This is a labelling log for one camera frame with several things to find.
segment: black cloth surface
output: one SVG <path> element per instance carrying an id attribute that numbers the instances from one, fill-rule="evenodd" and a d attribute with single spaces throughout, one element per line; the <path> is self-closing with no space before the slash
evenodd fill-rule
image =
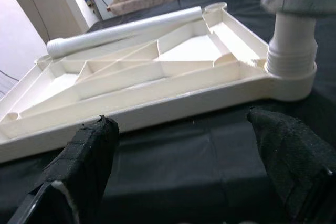
<path id="1" fill-rule="evenodd" d="M 226 1 L 228 11 L 260 38 L 271 39 L 275 17 L 261 9 L 260 0 L 175 0 L 98 22 L 90 31 L 218 1 Z M 123 134 L 97 223 L 286 221 L 246 113 L 260 106 L 298 117 L 336 147 L 335 38 L 335 17 L 318 20 L 318 72 L 312 94 L 302 101 L 255 101 Z M 0 165 L 0 223 L 58 153 Z"/>

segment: white cylindrical rod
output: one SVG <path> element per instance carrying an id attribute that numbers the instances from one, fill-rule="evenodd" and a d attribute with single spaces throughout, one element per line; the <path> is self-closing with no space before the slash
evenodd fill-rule
<path id="1" fill-rule="evenodd" d="M 317 52 L 315 24 L 314 18 L 277 13 L 266 70 L 283 78 L 300 78 L 312 73 Z"/>
<path id="2" fill-rule="evenodd" d="M 202 9 L 199 6 L 193 7 L 67 39 L 54 39 L 48 42 L 47 50 L 52 58 L 60 58 L 76 51 L 100 46 L 140 33 L 150 33 L 151 30 L 160 29 L 166 25 L 186 23 L 200 18 L 202 18 Z"/>

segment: white plastic base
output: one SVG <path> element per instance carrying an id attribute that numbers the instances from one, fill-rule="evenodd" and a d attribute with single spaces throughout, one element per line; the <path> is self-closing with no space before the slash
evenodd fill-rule
<path id="1" fill-rule="evenodd" d="M 316 67 L 297 79 L 265 70 L 267 44 L 225 8 L 41 58 L 0 101 L 0 162 L 63 147 L 99 114 L 125 132 L 262 98 L 306 96 Z"/>

